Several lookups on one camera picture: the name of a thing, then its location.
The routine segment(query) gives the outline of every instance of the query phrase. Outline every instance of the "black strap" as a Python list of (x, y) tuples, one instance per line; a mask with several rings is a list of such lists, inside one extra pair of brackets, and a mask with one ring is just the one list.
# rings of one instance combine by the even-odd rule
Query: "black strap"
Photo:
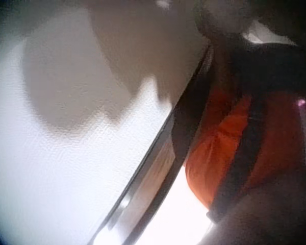
[(247, 123), (234, 159), (207, 213), (207, 217), (215, 223), (219, 222), (228, 211), (257, 160), (264, 132), (264, 98), (262, 96), (252, 98)]

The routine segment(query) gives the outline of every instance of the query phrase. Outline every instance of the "pink light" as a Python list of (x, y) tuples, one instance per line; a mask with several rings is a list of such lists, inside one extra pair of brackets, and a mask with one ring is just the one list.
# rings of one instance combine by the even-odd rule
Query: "pink light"
[(299, 99), (297, 102), (298, 106), (301, 107), (302, 105), (306, 104), (306, 100), (304, 99)]

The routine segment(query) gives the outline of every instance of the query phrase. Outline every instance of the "white wall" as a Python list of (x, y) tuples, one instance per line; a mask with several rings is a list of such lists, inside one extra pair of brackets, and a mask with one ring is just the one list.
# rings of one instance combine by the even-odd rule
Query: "white wall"
[(0, 19), (8, 244), (86, 244), (202, 54), (186, 1), (57, 4), (33, 1)]

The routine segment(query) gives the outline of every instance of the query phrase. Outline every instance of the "orange shirt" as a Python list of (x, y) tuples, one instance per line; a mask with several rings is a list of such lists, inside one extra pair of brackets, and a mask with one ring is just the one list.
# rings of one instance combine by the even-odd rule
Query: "orange shirt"
[[(201, 133), (186, 162), (188, 185), (207, 208), (247, 125), (250, 97), (242, 97), (233, 108), (232, 98), (220, 88), (212, 88)], [(296, 100), (297, 96), (286, 92), (268, 96), (263, 142), (242, 192), (302, 164), (304, 142)]]

